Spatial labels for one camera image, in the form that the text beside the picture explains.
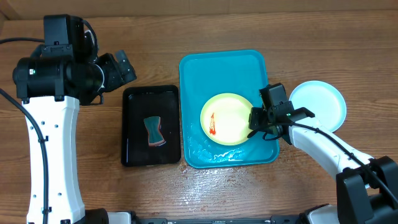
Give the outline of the green and orange sponge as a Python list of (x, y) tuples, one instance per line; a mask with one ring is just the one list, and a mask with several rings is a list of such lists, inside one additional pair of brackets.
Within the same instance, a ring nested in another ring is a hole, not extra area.
[(144, 119), (144, 125), (148, 133), (148, 145), (150, 147), (161, 146), (165, 143), (165, 139), (160, 132), (161, 118), (160, 116), (151, 116)]

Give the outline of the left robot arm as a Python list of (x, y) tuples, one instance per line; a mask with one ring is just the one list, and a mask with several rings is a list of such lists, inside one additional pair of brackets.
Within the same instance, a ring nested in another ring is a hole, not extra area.
[(103, 95), (136, 79), (126, 54), (98, 55), (90, 24), (67, 14), (44, 17), (44, 42), (18, 61), (13, 80), (25, 114), (30, 145), (27, 223), (131, 223), (131, 212), (88, 210), (76, 159), (81, 106), (101, 105)]

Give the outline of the light blue plate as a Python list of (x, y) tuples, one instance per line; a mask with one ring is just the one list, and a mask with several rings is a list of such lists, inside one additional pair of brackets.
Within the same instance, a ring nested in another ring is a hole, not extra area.
[(289, 100), (295, 109), (305, 107), (315, 114), (329, 131), (337, 131), (347, 114), (343, 95), (331, 84), (312, 80), (301, 83), (290, 94)]

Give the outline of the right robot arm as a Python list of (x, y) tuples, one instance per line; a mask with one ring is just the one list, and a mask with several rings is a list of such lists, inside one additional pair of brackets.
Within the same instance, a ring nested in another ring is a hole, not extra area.
[(282, 138), (317, 161), (336, 182), (337, 204), (308, 209), (286, 223), (397, 223), (397, 163), (373, 158), (344, 142), (324, 127), (305, 107), (295, 109), (283, 84), (259, 91), (260, 108), (249, 115), (251, 138)]

